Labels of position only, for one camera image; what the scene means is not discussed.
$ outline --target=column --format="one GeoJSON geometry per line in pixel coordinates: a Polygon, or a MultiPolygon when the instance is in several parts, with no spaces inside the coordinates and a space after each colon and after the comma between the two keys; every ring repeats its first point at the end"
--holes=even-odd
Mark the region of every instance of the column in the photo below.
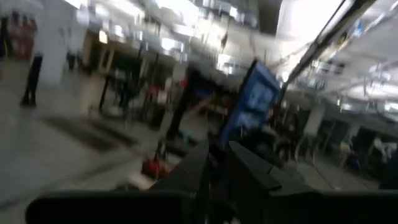
{"type": "Polygon", "coordinates": [[[74,19],[70,29],[70,40],[68,45],[68,48],[72,53],[75,54],[83,50],[86,33],[87,28],[82,26],[76,19],[74,19]]]}
{"type": "Polygon", "coordinates": [[[185,78],[187,66],[182,63],[176,63],[173,68],[173,81],[179,82],[185,78]]]}
{"type": "Polygon", "coordinates": [[[304,127],[304,133],[309,136],[316,136],[318,129],[322,124],[323,115],[325,115],[325,105],[317,104],[311,110],[308,121],[304,127]]]}
{"type": "Polygon", "coordinates": [[[43,55],[39,82],[58,85],[66,61],[76,8],[61,0],[43,0],[43,5],[33,54],[43,55]]]}

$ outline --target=floor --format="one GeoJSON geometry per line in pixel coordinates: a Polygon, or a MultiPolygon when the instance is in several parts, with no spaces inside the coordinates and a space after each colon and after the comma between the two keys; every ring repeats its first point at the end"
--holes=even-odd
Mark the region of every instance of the floor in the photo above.
{"type": "MultiPolygon", "coordinates": [[[[98,153],[42,122],[46,116],[87,117],[99,100],[103,80],[66,73],[57,87],[39,84],[37,108],[20,109],[27,65],[2,64],[0,80],[0,223],[24,223],[24,209],[35,197],[60,189],[110,189],[139,172],[141,160],[155,149],[161,132],[142,124],[116,125],[139,141],[98,153]]],[[[308,185],[323,190],[366,190],[374,183],[317,162],[297,170],[308,185]]]]}

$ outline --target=blue sign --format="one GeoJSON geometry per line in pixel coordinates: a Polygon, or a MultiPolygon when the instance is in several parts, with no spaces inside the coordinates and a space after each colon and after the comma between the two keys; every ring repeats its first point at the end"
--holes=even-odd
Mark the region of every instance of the blue sign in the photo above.
{"type": "Polygon", "coordinates": [[[268,110],[277,99],[280,87],[275,76],[259,61],[254,61],[241,86],[236,104],[220,132],[223,147],[238,129],[255,129],[267,119],[268,110]]]}

